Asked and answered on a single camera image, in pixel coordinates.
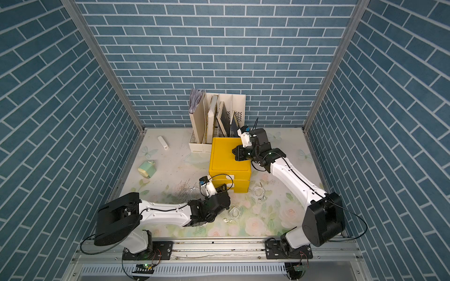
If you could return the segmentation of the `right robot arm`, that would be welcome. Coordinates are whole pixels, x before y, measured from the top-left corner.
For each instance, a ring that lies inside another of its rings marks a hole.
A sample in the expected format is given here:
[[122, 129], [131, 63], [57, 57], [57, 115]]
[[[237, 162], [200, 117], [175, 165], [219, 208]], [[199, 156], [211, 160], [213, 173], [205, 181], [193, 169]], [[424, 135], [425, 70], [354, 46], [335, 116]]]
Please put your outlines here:
[[338, 194], [327, 193], [308, 180], [282, 150], [271, 146], [264, 129], [243, 126], [237, 135], [242, 144], [232, 150], [235, 160], [258, 164], [285, 184], [304, 206], [302, 226], [281, 236], [287, 249], [309, 244], [320, 247], [345, 230], [344, 209]]

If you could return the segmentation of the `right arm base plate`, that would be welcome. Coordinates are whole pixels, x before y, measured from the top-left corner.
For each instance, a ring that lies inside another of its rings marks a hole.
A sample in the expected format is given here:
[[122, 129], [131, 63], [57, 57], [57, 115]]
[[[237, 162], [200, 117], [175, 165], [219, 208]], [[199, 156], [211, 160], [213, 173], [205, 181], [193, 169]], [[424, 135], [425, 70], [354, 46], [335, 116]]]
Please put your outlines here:
[[307, 260], [313, 258], [310, 245], [304, 245], [300, 248], [292, 248], [286, 239], [269, 238], [264, 241], [265, 253], [267, 259], [298, 259]]

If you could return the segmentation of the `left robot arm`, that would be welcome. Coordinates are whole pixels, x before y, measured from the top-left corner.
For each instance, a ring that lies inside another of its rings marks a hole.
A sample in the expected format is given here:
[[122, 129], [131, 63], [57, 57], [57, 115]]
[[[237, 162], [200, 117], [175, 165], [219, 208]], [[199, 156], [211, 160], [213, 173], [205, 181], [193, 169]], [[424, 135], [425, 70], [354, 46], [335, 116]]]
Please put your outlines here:
[[214, 222], [231, 206], [226, 185], [214, 188], [207, 184], [209, 194], [203, 199], [181, 204], [159, 204], [142, 200], [132, 192], [101, 206], [97, 212], [94, 244], [98, 247], [122, 245], [130, 253], [150, 251], [150, 224], [199, 227]]

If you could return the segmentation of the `white earphones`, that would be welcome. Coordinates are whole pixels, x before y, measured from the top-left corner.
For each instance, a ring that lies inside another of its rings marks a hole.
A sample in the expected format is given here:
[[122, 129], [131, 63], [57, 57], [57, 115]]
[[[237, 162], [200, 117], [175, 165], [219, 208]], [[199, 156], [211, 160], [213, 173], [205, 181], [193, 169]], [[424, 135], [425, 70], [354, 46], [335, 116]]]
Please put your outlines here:
[[201, 192], [200, 192], [200, 190], [199, 190], [198, 187], [192, 187], [192, 188], [189, 190], [188, 195], [189, 195], [189, 199], [190, 199], [190, 200], [197, 200], [197, 199], [201, 199], [201, 198], [203, 197], [203, 196], [201, 195]]
[[227, 217], [223, 219], [225, 223], [237, 223], [242, 216], [242, 209], [239, 206], [231, 206], [228, 210]]
[[263, 187], [263, 185], [261, 183], [255, 185], [252, 190], [251, 193], [253, 195], [253, 197], [258, 200], [258, 201], [265, 201], [267, 200], [266, 198], [266, 190]]

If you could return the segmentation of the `yellow drawer cabinet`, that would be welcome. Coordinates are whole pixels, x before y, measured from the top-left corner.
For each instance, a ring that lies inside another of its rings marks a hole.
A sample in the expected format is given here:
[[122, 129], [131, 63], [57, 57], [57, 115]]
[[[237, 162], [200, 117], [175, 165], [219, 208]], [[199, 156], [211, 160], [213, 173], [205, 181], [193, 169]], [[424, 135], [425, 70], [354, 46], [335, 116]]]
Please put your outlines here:
[[215, 187], [224, 184], [235, 193], [247, 193], [250, 186], [249, 160], [236, 161], [232, 150], [241, 145], [240, 138], [213, 138], [209, 175]]

